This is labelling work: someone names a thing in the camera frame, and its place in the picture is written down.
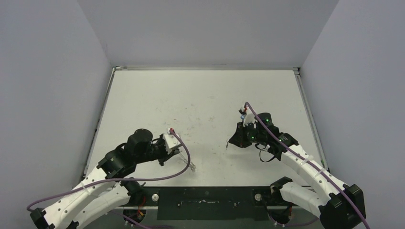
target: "black base panel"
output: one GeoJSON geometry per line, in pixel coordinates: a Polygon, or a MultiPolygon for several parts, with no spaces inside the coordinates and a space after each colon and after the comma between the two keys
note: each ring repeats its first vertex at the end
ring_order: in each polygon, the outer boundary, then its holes
{"type": "Polygon", "coordinates": [[[145,206],[159,206],[158,220],[233,220],[250,218],[268,220],[263,203],[254,199],[263,194],[267,205],[275,203],[269,195],[269,187],[145,187],[145,206]],[[151,201],[153,194],[158,202],[151,201]]]}

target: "gray floor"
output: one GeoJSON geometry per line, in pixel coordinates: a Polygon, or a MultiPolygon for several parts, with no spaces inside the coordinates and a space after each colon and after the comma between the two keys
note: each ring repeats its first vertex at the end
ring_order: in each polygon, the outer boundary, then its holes
{"type": "MultiPolygon", "coordinates": [[[[304,223],[313,219],[313,215],[303,209],[293,210],[294,218],[290,223],[304,223]]],[[[149,210],[148,216],[142,222],[145,226],[170,225],[175,229],[268,229],[282,228],[274,227],[271,221],[253,221],[251,219],[238,220],[156,220],[157,210],[149,210]]],[[[129,229],[129,225],[124,225],[122,217],[108,214],[98,218],[89,224],[85,229],[129,229]]],[[[295,227],[297,229],[322,229],[319,220],[306,227],[295,227]]]]}

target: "black wire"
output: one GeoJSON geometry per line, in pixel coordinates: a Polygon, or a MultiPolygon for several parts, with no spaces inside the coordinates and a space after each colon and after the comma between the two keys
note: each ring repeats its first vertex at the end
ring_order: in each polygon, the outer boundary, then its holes
{"type": "Polygon", "coordinates": [[[272,157],[270,160],[268,160],[268,161],[262,160],[262,151],[263,151],[264,149],[266,149],[266,148],[260,149],[260,152],[259,152],[259,159],[260,159],[261,162],[267,163],[267,162],[270,162],[270,161],[274,160],[274,158],[276,158],[276,156],[273,156],[273,157],[272,157]]]}

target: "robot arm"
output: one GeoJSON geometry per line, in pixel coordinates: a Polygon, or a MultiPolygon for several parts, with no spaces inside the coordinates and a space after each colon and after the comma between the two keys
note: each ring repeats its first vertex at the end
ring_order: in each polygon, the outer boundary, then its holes
{"type": "Polygon", "coordinates": [[[321,172],[344,191],[365,217],[363,192],[357,185],[348,186],[332,176],[304,151],[296,139],[287,133],[280,132],[278,127],[274,126],[269,113],[260,113],[257,117],[276,136],[277,140],[261,124],[256,123],[256,117],[255,120],[252,120],[252,111],[247,106],[243,106],[239,112],[242,115],[242,121],[237,124],[236,132],[230,138],[229,143],[240,148],[252,144],[255,144],[256,147],[265,146],[268,153],[292,168],[315,190],[315,192],[311,192],[298,186],[288,177],[284,177],[270,186],[273,198],[303,207],[320,218],[326,229],[351,229],[361,222],[360,217],[348,201],[335,186],[321,175],[321,172]],[[280,142],[298,153],[299,156],[288,151],[280,142]]]}
{"type": "Polygon", "coordinates": [[[114,207],[128,203],[131,195],[141,190],[140,185],[134,181],[117,183],[114,178],[124,178],[135,171],[137,164],[148,161],[158,160],[163,166],[165,161],[179,153],[181,143],[174,139],[170,133],[152,139],[149,130],[135,131],[126,143],[108,152],[74,188],[82,190],[64,196],[45,209],[35,209],[30,214],[34,224],[38,229],[83,228],[114,207]],[[91,185],[105,179],[111,179],[111,182],[91,185]],[[98,197],[114,185],[113,190],[98,197]]]}

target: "metal frame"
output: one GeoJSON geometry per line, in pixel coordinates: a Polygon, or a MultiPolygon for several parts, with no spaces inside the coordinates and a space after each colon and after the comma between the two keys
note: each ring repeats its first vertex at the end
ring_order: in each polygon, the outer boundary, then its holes
{"type": "Polygon", "coordinates": [[[178,67],[169,67],[169,66],[146,66],[146,65],[139,65],[139,66],[116,66],[113,67],[112,72],[111,72],[111,76],[110,76],[110,80],[108,82],[108,88],[106,91],[106,95],[104,98],[104,104],[100,113],[100,117],[98,119],[97,122],[97,126],[96,126],[96,131],[94,133],[93,139],[92,139],[92,143],[91,143],[91,147],[87,156],[87,160],[86,160],[86,165],[83,171],[82,176],[85,177],[87,170],[89,169],[89,163],[90,163],[90,158],[91,155],[93,154],[93,149],[94,149],[94,144],[95,144],[95,139],[97,138],[97,134],[98,134],[98,130],[101,124],[101,121],[103,119],[103,114],[104,114],[104,110],[107,104],[107,100],[108,100],[108,95],[111,89],[111,85],[113,83],[114,80],[114,75],[116,71],[145,71],[145,70],[293,70],[296,80],[297,80],[297,85],[298,85],[298,89],[299,92],[301,93],[301,98],[302,101],[304,103],[304,107],[305,107],[305,111],[307,113],[307,117],[309,119],[309,124],[311,126],[311,130],[312,130],[312,134],[314,135],[315,138],[315,144],[317,146],[320,158],[321,158],[321,162],[322,162],[322,166],[324,166],[324,168],[329,169],[328,164],[326,162],[326,158],[325,158],[325,154],[323,152],[323,148],[322,145],[320,143],[320,138],[318,135],[318,131],[316,129],[315,126],[315,122],[313,120],[313,116],[311,113],[311,110],[309,108],[308,105],[308,101],[307,98],[305,96],[304,93],[304,88],[302,86],[302,82],[301,82],[301,76],[299,74],[299,68],[274,68],[274,67],[267,67],[267,66],[261,66],[261,65],[257,65],[257,66],[240,66],[240,65],[228,65],[228,64],[218,64],[218,65],[202,65],[202,66],[178,66],[178,67]]]}

